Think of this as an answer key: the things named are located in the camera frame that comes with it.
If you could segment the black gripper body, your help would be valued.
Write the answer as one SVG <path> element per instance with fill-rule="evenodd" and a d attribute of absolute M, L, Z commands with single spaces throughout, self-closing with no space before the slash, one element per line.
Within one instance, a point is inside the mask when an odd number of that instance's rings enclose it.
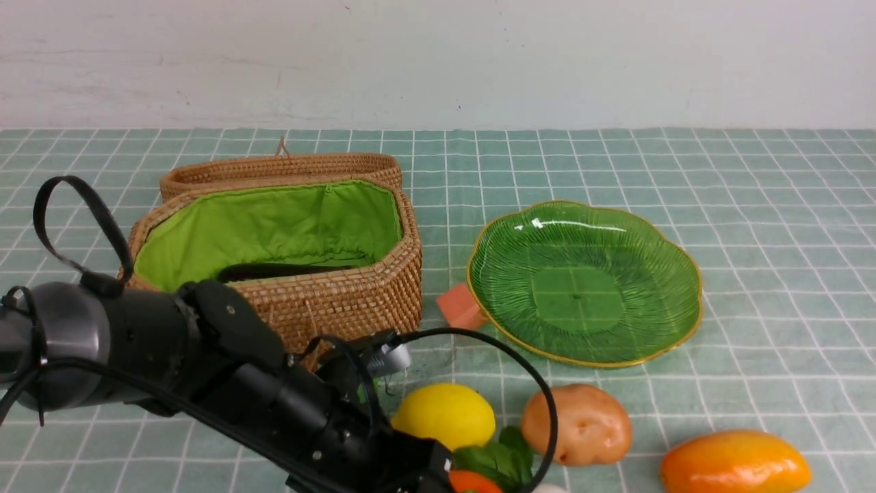
<path fill-rule="evenodd" d="M 303 492 L 450 492 L 450 452 L 395 431 L 312 372 L 245 364 L 227 384 L 226 418 L 244 446 Z"/>

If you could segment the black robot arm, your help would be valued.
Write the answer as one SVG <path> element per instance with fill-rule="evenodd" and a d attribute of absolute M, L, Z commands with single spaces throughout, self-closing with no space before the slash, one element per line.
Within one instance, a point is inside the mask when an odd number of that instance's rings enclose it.
<path fill-rule="evenodd" d="M 73 283 L 13 287 L 2 299 L 2 414 L 108 403 L 179 412 L 272 462 L 300 492 L 448 492 L 451 454 L 395 431 L 359 356 L 350 384 L 288 362 L 281 337 L 215 281 L 174 294 L 103 296 Z"/>

